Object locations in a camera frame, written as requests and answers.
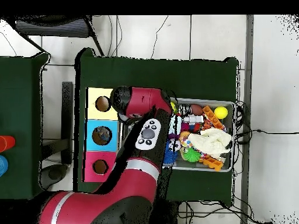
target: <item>yellow square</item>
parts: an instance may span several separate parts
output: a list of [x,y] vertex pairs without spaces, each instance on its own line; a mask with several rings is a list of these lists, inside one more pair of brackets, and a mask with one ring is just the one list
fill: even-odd
[[95,87],[88,88],[88,111],[87,117],[90,120],[118,120],[117,112],[113,107],[111,107],[108,111],[102,112],[96,108],[96,100],[100,96],[106,96],[108,99],[110,98],[110,94],[112,89],[101,89]]

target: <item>chair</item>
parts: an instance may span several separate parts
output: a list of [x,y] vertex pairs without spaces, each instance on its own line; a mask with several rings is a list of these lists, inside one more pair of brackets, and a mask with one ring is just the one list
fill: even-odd
[[104,56],[96,34],[91,26],[92,16],[31,15],[3,16],[14,30],[40,51],[46,52],[28,36],[92,37],[101,56]]

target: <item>green toy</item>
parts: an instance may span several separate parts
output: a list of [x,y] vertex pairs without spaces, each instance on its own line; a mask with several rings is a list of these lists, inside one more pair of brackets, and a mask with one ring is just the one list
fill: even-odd
[[201,154],[195,151],[193,148],[189,148],[186,153],[184,153],[184,158],[188,162],[198,162],[201,157]]

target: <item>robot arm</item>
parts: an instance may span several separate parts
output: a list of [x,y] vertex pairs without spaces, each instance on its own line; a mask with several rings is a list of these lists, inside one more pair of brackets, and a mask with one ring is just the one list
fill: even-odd
[[112,106],[120,114],[134,118],[134,112],[142,119],[128,134],[113,171],[97,192],[57,193],[43,207],[39,224],[148,223],[172,112],[165,95],[160,89],[112,91]]

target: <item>green table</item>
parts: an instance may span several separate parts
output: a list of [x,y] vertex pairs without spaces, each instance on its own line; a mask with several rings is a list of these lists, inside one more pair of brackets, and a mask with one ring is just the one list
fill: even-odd
[[0,199],[31,199],[41,192],[40,75],[48,56],[0,57],[0,135],[16,139],[1,153],[9,164],[0,177]]
[[[173,90],[177,97],[190,99],[236,99],[236,75],[238,61],[168,61],[166,59],[131,59],[94,57],[90,48],[83,49],[76,57],[75,144],[78,160],[75,162],[74,189],[91,193],[99,183],[82,182],[82,154],[84,149],[85,89],[135,86]],[[208,171],[173,170],[167,199],[175,201],[222,200],[231,205],[232,171],[212,173]]]

